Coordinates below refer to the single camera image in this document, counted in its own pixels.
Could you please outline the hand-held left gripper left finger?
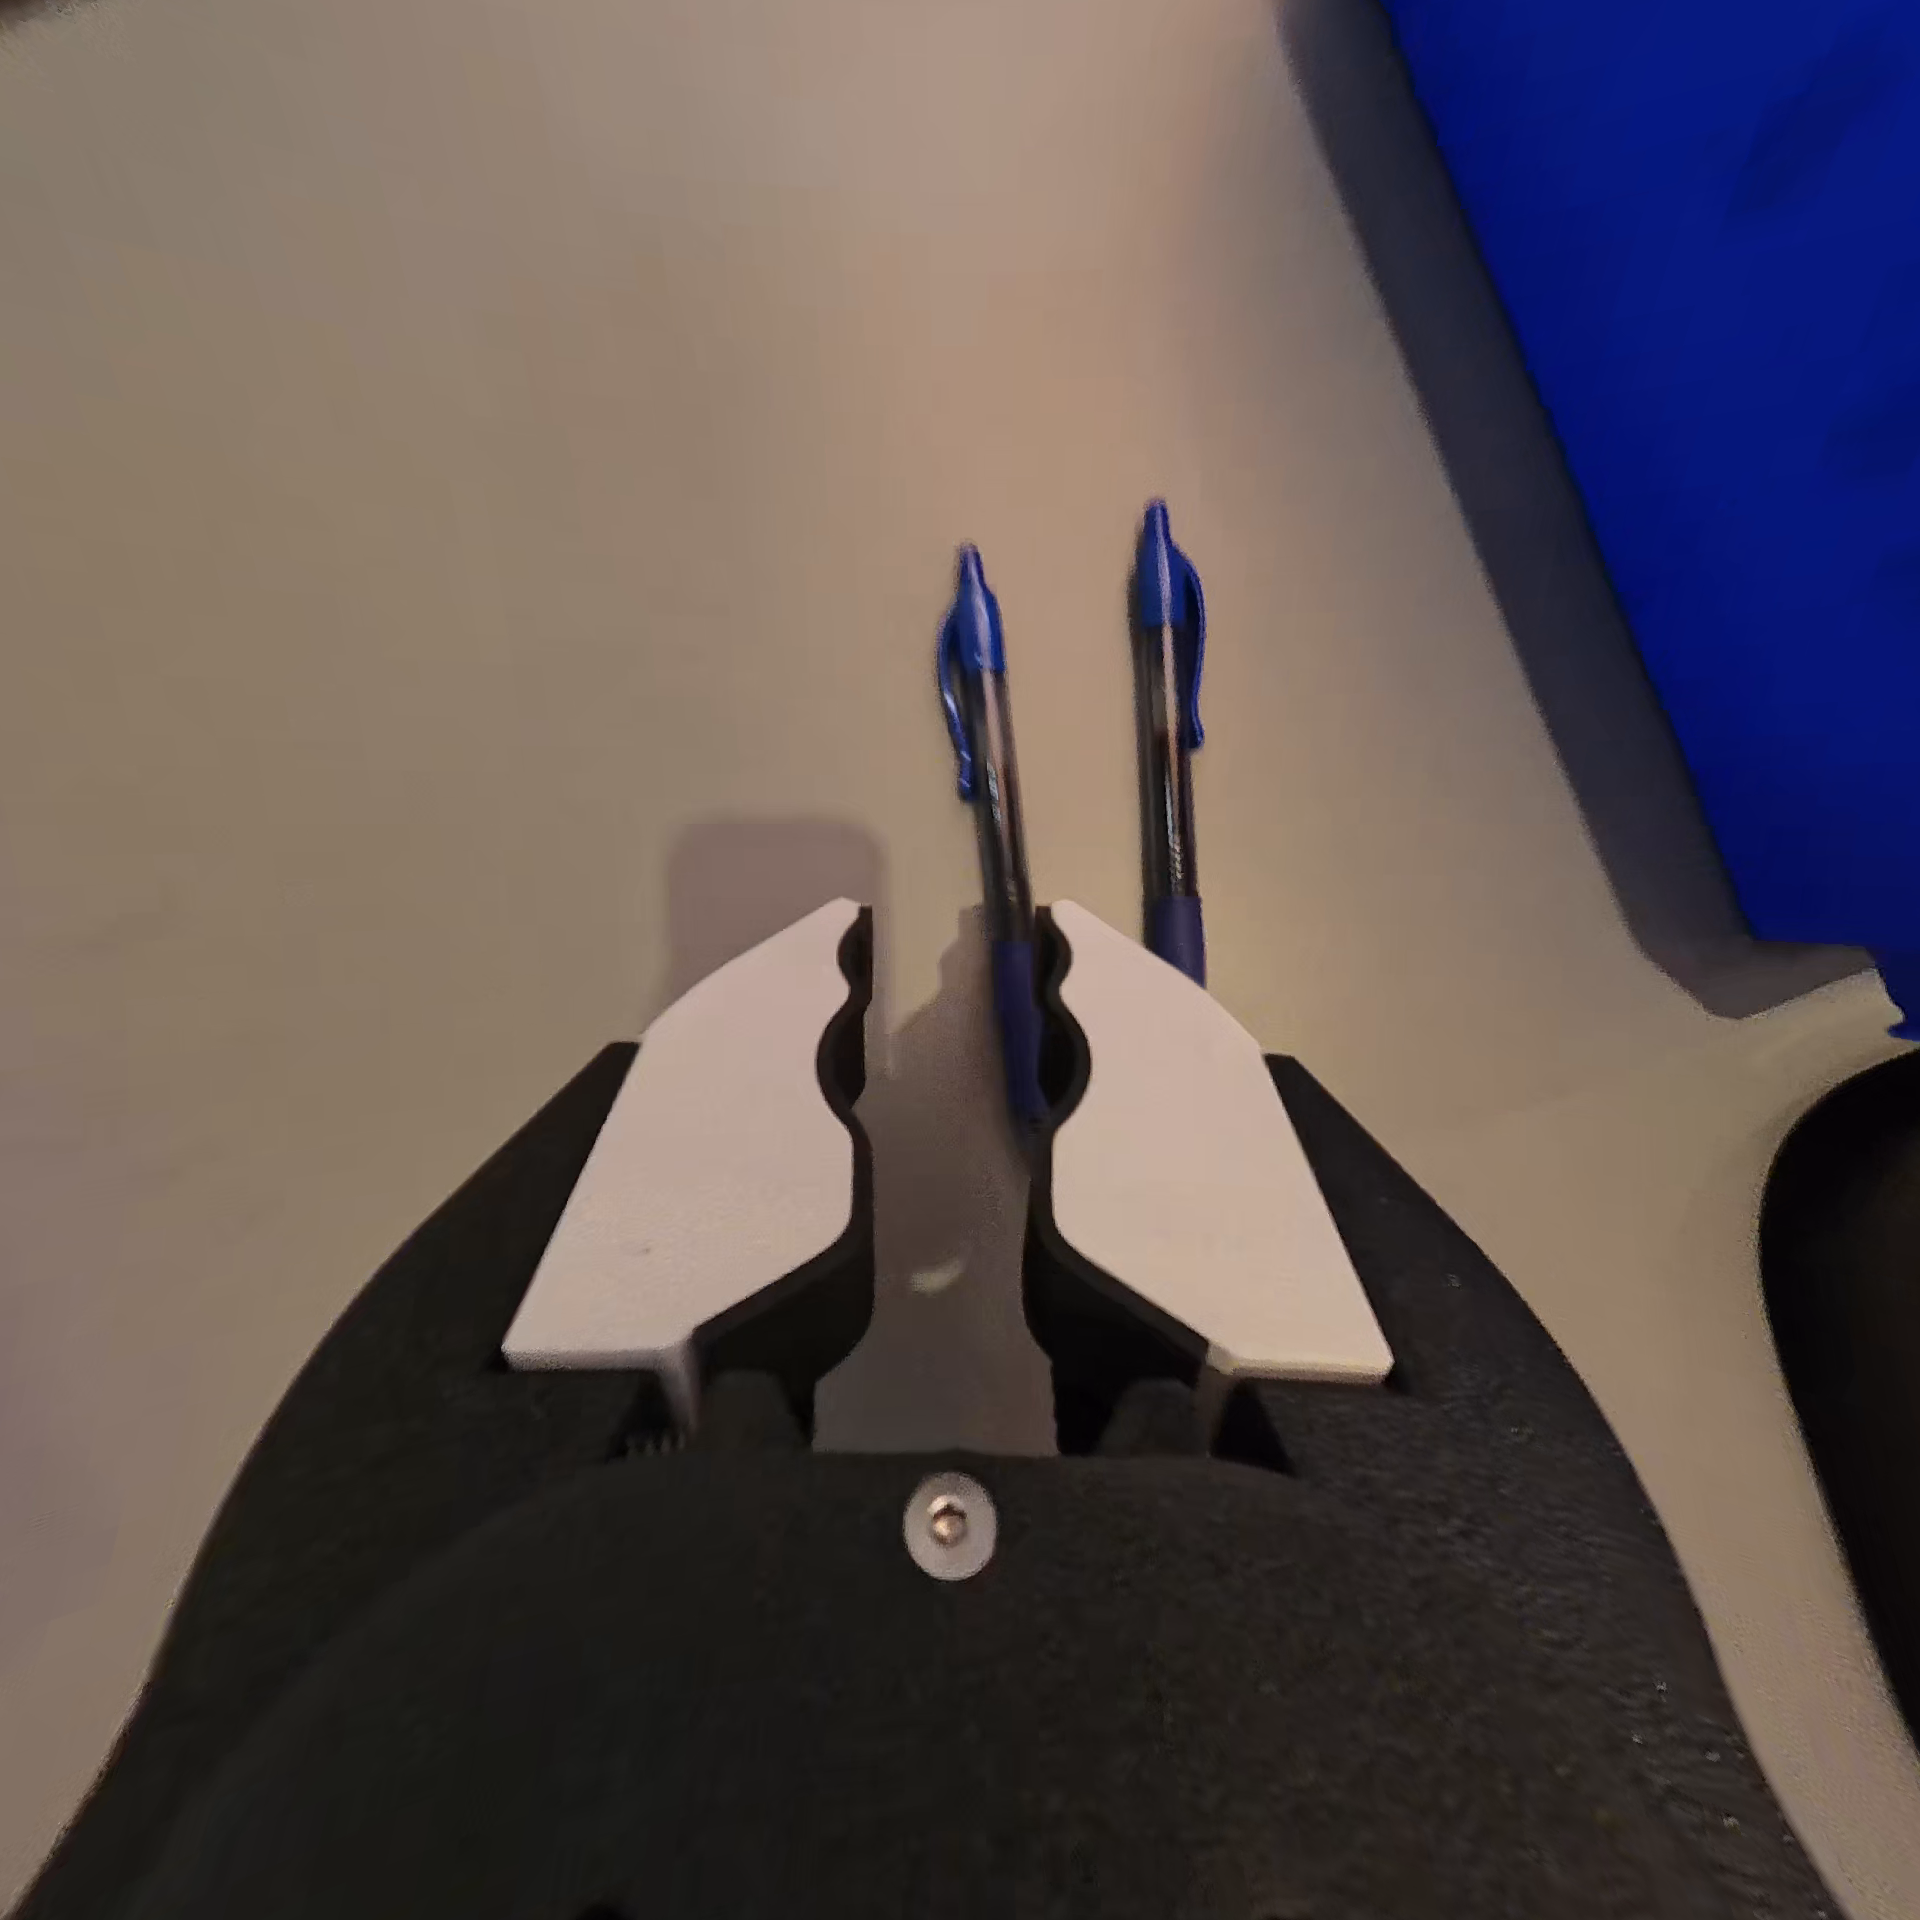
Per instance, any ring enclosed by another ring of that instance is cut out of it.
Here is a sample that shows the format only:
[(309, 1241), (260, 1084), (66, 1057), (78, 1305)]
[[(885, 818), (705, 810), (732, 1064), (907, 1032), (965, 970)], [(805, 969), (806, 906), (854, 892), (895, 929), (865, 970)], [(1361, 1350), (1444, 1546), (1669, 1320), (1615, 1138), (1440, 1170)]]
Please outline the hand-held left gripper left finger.
[(517, 1374), (640, 1374), (690, 1437), (726, 1374), (786, 1374), (805, 1394), (850, 1333), (783, 1335), (795, 1293), (859, 1252), (872, 915), (841, 896), (690, 987), (645, 1030), (501, 1342)]

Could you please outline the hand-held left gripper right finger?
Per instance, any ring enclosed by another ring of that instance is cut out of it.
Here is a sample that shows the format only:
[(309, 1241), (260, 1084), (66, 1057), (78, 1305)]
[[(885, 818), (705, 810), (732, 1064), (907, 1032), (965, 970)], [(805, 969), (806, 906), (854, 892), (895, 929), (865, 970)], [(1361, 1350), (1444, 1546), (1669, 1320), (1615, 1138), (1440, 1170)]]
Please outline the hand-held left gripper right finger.
[(1140, 1391), (1207, 1441), (1237, 1397), (1381, 1391), (1396, 1358), (1260, 1043), (1090, 908), (1041, 934), (1047, 1114), (1026, 1191), (1023, 1314), (1063, 1454)]

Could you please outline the blue retractable pen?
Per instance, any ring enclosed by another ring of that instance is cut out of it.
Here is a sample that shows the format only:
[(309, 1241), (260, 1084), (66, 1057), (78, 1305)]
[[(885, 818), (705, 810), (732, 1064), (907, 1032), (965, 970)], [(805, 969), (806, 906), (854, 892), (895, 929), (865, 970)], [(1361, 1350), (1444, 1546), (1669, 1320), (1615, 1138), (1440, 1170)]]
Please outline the blue retractable pen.
[(1145, 945), (1207, 990), (1193, 757), (1207, 739), (1201, 699), (1209, 612), (1199, 570), (1174, 539), (1164, 499), (1153, 499), (1143, 512), (1129, 580), (1129, 628), (1140, 759)]
[(957, 791), (972, 810), (1002, 1084), (1017, 1126), (1032, 1132), (1047, 1114), (1038, 910), (1026, 850), (1002, 614), (983, 555), (972, 543), (957, 552), (955, 596), (934, 649), (934, 683), (955, 757)]

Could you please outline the blue plastic bin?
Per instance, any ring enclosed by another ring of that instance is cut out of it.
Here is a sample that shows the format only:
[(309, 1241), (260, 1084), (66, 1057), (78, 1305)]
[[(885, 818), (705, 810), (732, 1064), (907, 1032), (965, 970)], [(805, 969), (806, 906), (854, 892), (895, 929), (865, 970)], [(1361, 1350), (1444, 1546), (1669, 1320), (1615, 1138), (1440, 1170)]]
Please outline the blue plastic bin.
[(1746, 926), (1915, 1044), (1919, 7), (1385, 14)]

